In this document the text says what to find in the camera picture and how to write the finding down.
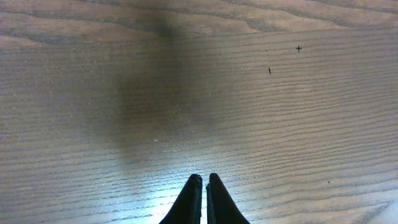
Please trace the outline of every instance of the wooden table surface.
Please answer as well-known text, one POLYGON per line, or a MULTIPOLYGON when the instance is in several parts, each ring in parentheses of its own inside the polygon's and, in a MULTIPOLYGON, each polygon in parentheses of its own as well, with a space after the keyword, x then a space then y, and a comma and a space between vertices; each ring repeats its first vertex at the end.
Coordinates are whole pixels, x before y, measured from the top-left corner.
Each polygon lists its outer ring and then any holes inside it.
POLYGON ((394 0, 0 0, 0 223, 158 223, 211 172, 252 224, 398 223, 397 87, 394 0))

